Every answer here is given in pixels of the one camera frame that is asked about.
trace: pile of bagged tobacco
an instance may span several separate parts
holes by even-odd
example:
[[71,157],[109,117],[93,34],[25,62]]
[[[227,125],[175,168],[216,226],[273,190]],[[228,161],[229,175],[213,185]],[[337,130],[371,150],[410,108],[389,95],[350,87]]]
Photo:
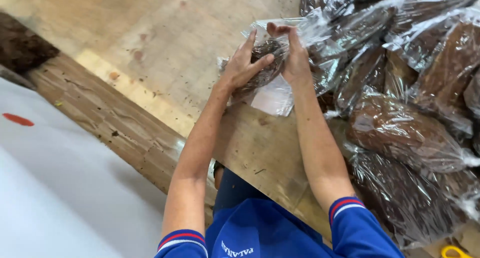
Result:
[[[296,26],[328,117],[348,121],[349,172],[402,249],[480,220],[477,0],[301,0]],[[253,26],[266,24],[256,22]],[[259,41],[277,60],[286,36]]]

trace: scissors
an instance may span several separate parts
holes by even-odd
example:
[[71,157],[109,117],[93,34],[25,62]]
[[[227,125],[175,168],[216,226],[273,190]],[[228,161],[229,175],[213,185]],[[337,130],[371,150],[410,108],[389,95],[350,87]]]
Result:
[[[448,251],[450,251],[450,253],[456,252],[457,255],[456,256],[450,256],[450,255],[447,254]],[[473,258],[472,256],[463,252],[461,249],[459,249],[455,246],[452,246],[452,245],[446,246],[443,249],[441,249],[441,254],[442,254],[441,256],[443,258]]]

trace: red dot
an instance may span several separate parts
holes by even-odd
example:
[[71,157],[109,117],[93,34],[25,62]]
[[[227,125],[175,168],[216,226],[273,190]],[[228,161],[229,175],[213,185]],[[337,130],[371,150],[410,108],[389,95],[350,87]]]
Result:
[[34,126],[35,124],[28,120],[28,119],[25,119],[23,117],[20,117],[18,115],[15,115],[15,114],[11,114],[11,113],[3,113],[2,114],[3,117],[7,118],[7,120],[10,120],[14,123],[17,123],[19,125],[22,125],[22,126]]

